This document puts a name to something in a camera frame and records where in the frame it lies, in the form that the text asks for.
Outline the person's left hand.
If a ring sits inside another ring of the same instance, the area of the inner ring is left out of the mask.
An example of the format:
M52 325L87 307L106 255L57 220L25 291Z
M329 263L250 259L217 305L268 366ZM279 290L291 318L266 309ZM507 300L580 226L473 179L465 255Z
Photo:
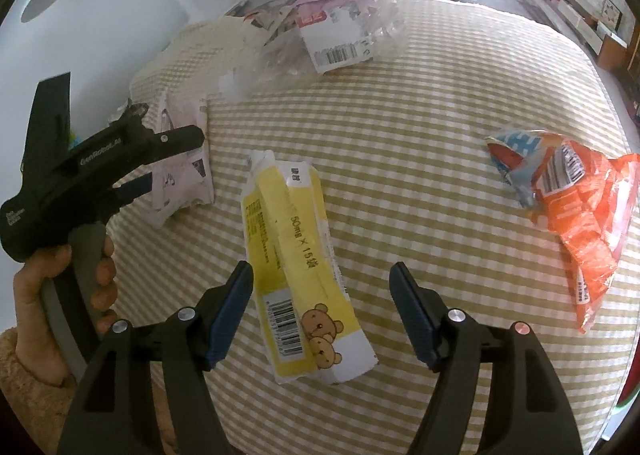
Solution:
M96 331L106 333L117 314L112 309L118 296L113 260L115 246L111 238L104 239L102 258L96 265L98 288L91 296L91 305L99 312ZM56 343L40 299L40 289L46 279L61 274L72 260L72 247L65 245L36 251L14 276L13 293L16 315L16 356L36 379L53 387L61 387L70 379L70 369Z

